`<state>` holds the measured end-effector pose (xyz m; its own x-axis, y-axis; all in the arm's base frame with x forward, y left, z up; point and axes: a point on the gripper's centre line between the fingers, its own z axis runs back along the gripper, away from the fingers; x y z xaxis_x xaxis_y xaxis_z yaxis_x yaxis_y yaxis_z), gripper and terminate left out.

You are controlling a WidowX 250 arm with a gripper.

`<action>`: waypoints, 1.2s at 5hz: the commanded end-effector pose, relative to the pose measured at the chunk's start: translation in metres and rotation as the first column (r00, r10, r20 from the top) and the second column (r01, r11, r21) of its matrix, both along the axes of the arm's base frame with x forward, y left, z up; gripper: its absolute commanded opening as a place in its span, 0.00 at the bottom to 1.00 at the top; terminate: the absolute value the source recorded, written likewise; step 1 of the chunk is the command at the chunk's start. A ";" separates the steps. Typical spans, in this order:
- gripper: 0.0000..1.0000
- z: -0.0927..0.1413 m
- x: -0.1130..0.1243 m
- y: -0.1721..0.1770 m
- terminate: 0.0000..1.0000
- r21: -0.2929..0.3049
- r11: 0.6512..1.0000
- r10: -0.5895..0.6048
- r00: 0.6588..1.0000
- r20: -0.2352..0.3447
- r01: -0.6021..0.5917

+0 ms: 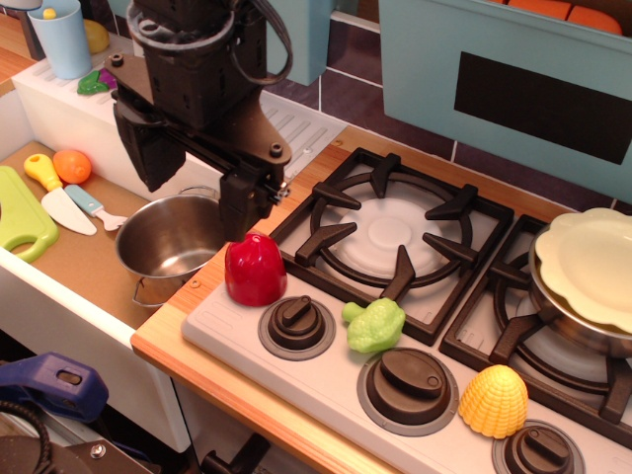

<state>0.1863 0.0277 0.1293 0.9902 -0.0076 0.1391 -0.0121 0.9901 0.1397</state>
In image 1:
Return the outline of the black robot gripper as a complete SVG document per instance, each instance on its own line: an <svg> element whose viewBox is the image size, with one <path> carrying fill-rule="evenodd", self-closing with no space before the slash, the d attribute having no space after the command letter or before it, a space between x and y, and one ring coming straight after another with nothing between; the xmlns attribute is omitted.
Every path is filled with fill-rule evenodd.
<svg viewBox="0 0 632 474"><path fill-rule="evenodd" d="M268 1L133 1L126 9L143 54L109 59L114 115L127 155L150 193L198 156L220 179L226 242L241 242L289 195L288 160L270 126L260 132L265 86L293 62L286 26Z"/></svg>

